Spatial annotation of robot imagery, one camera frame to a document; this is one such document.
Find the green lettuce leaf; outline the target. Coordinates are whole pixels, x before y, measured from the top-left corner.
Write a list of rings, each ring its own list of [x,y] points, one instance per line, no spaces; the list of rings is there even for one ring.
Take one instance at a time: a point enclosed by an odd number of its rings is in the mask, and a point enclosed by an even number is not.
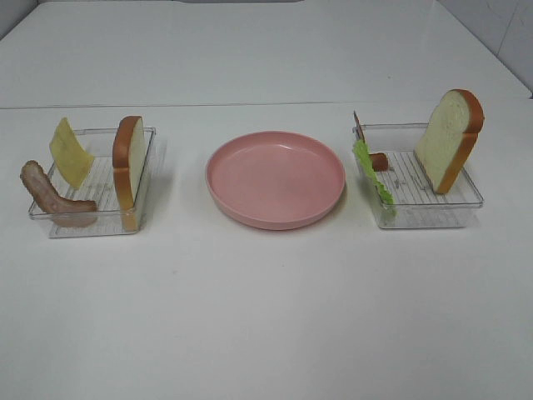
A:
[[[363,143],[361,139],[358,139],[352,151],[362,170],[362,175],[365,180],[366,199],[369,201],[372,211],[383,212],[389,218],[395,217],[396,206],[394,197],[386,185],[378,178],[378,172],[372,169],[368,145]]]

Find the brown bacon strip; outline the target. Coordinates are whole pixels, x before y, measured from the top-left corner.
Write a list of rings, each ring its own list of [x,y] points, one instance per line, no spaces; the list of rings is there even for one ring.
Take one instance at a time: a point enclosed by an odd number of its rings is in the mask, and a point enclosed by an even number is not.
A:
[[[359,117],[357,116],[356,112],[353,112],[353,115],[354,115],[354,121],[355,121],[355,124],[356,124],[357,137],[359,139],[361,139],[363,143],[365,143],[366,142],[366,138],[365,138],[364,132],[362,130]],[[385,153],[383,153],[383,152],[370,153],[369,154],[369,158],[371,160],[372,169],[375,172],[385,172],[385,171],[388,170],[389,162],[388,162],[388,159],[387,159]]]

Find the bread slice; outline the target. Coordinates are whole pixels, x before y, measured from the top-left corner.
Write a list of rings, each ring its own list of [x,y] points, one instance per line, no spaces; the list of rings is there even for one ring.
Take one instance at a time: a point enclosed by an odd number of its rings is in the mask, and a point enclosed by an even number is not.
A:
[[[435,193],[450,191],[484,121],[481,104],[472,92],[452,89],[441,98],[415,147],[416,158]]]
[[[141,116],[127,116],[119,123],[112,147],[113,179],[122,227],[132,233],[138,229],[135,201],[140,184],[146,144]]]

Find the pink wavy bacon strip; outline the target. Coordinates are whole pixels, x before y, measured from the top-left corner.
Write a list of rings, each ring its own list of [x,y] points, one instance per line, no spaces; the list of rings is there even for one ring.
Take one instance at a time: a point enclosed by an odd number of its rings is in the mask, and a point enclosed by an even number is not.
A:
[[[97,217],[74,217],[71,213],[95,213],[93,200],[71,200],[58,194],[47,174],[35,160],[27,161],[21,168],[22,184],[35,203],[45,212],[53,214],[52,220],[63,228],[84,228],[97,221]]]

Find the pink round plate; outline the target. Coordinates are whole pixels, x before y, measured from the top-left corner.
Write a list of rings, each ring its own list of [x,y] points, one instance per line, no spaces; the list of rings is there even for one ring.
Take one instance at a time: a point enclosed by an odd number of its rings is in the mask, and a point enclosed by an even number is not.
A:
[[[255,228],[313,224],[338,203],[346,185],[338,156],[322,142],[266,131],[219,147],[206,165],[207,187],[230,218]]]

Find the right clear plastic tray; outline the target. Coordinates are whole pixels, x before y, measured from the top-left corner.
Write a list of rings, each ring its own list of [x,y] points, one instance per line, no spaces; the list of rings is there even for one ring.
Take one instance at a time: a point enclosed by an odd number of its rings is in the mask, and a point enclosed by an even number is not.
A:
[[[358,162],[359,187],[370,203],[376,224],[383,229],[463,228],[470,224],[484,199],[466,172],[461,170],[446,194],[436,194],[416,159],[414,148],[426,130],[422,122],[357,124],[356,139],[364,138],[371,153],[384,153],[388,169],[377,178],[394,203],[384,203],[372,180]]]

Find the clear plastic tray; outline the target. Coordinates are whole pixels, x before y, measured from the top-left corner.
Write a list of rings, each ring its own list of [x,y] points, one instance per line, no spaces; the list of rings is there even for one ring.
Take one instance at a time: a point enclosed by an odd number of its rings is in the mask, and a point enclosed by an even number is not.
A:
[[[436,194],[416,159],[414,148],[426,130],[422,122],[357,124],[356,139],[364,138],[371,153],[384,153],[388,169],[377,178],[394,203],[384,203],[372,180],[358,162],[359,187],[370,203],[376,224],[383,229],[463,228],[470,224],[484,199],[466,172],[461,170],[446,194]]]
[[[138,185],[137,200],[131,211],[121,210],[117,200],[113,178],[112,145],[114,128],[76,129],[75,134],[81,146],[94,156],[92,169],[79,189],[71,187],[52,165],[47,175],[62,197],[71,200],[93,200],[96,213],[68,214],[69,225],[57,224],[60,217],[44,212],[35,202],[28,209],[28,216],[44,229],[50,238],[81,238],[133,234],[135,231],[126,223],[144,222],[145,205],[152,178],[159,163],[157,134],[154,127],[144,128],[146,144],[142,178]]]

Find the left clear plastic tray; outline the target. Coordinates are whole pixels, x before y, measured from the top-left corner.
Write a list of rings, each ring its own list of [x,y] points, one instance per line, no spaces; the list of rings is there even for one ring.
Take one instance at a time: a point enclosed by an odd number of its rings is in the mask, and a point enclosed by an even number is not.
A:
[[[28,209],[28,216],[44,229],[50,238],[81,238],[133,234],[135,231],[126,223],[144,222],[145,205],[152,178],[159,163],[157,134],[154,127],[144,128],[146,144],[142,178],[138,185],[137,200],[131,211],[121,210],[117,200],[113,178],[112,145],[114,128],[76,129],[75,134],[81,146],[94,156],[92,169],[79,189],[71,187],[52,165],[47,175],[62,197],[71,200],[93,200],[96,213],[68,214],[69,225],[57,224],[60,217],[44,212],[35,202]]]

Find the yellow cheese slice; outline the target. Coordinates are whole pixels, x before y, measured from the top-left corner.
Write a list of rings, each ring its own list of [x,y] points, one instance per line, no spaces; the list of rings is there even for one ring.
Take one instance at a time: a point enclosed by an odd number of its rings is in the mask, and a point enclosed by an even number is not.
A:
[[[79,189],[91,171],[94,156],[80,145],[66,117],[55,128],[49,149],[63,179]]]

